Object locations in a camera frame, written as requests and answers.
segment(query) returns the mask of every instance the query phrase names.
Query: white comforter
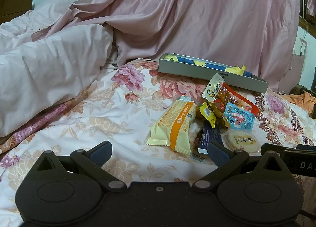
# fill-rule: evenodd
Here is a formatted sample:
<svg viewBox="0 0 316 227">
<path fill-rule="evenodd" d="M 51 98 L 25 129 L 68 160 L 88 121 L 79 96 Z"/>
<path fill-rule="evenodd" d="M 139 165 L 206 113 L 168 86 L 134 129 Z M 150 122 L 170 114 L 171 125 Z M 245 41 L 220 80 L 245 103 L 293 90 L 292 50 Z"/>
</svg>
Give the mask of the white comforter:
<svg viewBox="0 0 316 227">
<path fill-rule="evenodd" d="M 108 25 L 74 26 L 32 42 L 31 34 L 53 24 L 69 5 L 48 0 L 0 25 L 0 137 L 77 96 L 110 56 L 113 28 Z"/>
</svg>

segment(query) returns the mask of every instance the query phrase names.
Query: yellow snack wrapper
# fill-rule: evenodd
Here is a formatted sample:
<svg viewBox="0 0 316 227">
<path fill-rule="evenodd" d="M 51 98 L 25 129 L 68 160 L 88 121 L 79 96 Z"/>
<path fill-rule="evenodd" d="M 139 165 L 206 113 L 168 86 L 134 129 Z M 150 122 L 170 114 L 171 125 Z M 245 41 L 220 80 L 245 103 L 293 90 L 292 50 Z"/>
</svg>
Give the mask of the yellow snack wrapper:
<svg viewBox="0 0 316 227">
<path fill-rule="evenodd" d="M 189 126 L 196 114 L 194 102 L 176 100 L 150 130 L 148 145 L 170 146 L 190 156 Z"/>
<path fill-rule="evenodd" d="M 214 102 L 215 97 L 218 94 L 223 83 L 224 79 L 218 73 L 216 73 L 212 77 L 211 81 L 207 84 L 204 92 L 202 93 L 202 97 L 209 102 Z"/>
<path fill-rule="evenodd" d="M 211 123 L 212 128 L 214 128 L 216 116 L 207 102 L 203 103 L 200 107 L 200 113 Z"/>
<path fill-rule="evenodd" d="M 209 103 L 209 106 L 214 112 L 214 115 L 217 118 L 218 123 L 222 128 L 229 129 L 230 123 L 228 122 L 227 117 L 224 115 L 224 113 L 220 112 L 219 109 L 214 105 L 214 103 Z"/>
</svg>

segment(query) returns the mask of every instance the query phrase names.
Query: barcode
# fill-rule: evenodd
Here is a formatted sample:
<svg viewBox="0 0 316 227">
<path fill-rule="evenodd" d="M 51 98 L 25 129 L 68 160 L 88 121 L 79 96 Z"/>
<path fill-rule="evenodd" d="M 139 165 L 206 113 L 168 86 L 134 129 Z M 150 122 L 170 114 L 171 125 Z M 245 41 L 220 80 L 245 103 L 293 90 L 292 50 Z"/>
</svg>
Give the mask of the barcode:
<svg viewBox="0 0 316 227">
<path fill-rule="evenodd" d="M 233 109 L 233 107 L 229 105 L 228 109 L 227 109 L 227 114 L 230 114 L 232 112 L 232 109 Z"/>
<path fill-rule="evenodd" d="M 209 108 L 204 109 L 204 113 L 209 117 L 211 115 L 211 111 Z"/>
<path fill-rule="evenodd" d="M 203 158 L 199 158 L 198 156 L 196 156 L 196 155 L 194 155 L 192 152 L 191 152 L 191 154 L 190 154 L 190 158 L 191 159 L 194 159 L 194 160 L 196 160 L 196 161 L 198 161 L 198 162 L 203 162 Z"/>
</svg>

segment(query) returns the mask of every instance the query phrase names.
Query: red snack packet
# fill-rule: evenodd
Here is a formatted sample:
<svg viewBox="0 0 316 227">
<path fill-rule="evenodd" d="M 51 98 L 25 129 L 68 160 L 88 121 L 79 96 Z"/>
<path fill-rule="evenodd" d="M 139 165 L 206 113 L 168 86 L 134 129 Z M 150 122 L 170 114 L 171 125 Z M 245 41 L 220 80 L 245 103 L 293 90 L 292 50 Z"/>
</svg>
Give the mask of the red snack packet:
<svg viewBox="0 0 316 227">
<path fill-rule="evenodd" d="M 214 104 L 221 112 L 224 112 L 228 102 L 235 104 L 240 109 L 253 113 L 255 116 L 259 113 L 259 109 L 255 104 L 236 93 L 224 82 L 216 96 Z"/>
</svg>

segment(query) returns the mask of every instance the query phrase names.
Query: dark blue snack bar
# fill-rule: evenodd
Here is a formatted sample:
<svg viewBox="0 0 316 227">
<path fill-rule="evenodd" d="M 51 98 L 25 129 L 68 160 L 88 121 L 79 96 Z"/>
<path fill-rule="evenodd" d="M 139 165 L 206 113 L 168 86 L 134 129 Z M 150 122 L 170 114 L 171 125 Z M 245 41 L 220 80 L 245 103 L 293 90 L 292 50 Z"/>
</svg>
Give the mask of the dark blue snack bar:
<svg viewBox="0 0 316 227">
<path fill-rule="evenodd" d="M 204 121 L 202 138 L 197 151 L 202 154 L 207 154 L 207 145 L 210 141 L 216 141 L 220 145 L 223 145 L 218 124 L 216 123 L 215 128 L 212 128 L 210 123 Z"/>
</svg>

